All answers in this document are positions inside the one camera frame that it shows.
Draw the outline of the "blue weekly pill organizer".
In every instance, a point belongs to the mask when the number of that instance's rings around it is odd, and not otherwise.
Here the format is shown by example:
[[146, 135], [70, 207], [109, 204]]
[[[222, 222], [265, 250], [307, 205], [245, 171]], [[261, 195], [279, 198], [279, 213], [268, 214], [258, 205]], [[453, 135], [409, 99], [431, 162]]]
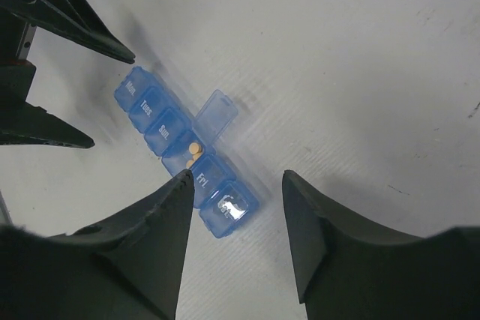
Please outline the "blue weekly pill organizer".
[[187, 169], [187, 161], [194, 160], [189, 145], [201, 144], [202, 155], [189, 168], [193, 206], [216, 238], [231, 235], [253, 216], [260, 206], [257, 195], [227, 151], [215, 147], [239, 113], [227, 95], [214, 90], [192, 115], [159, 76], [136, 66], [115, 90], [114, 98], [171, 175]]

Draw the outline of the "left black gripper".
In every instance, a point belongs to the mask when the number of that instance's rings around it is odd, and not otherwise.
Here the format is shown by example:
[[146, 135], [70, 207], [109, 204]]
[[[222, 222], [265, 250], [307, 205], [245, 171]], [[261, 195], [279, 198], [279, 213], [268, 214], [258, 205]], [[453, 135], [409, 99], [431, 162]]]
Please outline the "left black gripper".
[[95, 141], [84, 132], [24, 103], [36, 72], [27, 60], [35, 26], [115, 60], [135, 62], [135, 54], [87, 0], [1, 0], [1, 145], [92, 148]]

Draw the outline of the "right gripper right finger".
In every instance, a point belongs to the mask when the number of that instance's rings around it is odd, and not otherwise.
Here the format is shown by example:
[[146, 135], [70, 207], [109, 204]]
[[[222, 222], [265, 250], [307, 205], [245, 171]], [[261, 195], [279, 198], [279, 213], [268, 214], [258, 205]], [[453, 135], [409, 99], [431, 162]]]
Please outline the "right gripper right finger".
[[477, 319], [479, 228], [428, 238], [390, 229], [282, 178], [298, 299], [309, 319]]

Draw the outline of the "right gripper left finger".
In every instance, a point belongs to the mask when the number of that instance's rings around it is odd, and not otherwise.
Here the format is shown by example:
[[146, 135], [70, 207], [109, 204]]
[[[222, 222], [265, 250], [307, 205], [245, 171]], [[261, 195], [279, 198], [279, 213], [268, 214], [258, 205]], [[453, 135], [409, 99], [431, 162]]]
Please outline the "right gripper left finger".
[[3, 319], [174, 319], [194, 202], [183, 170], [72, 235], [1, 227]]

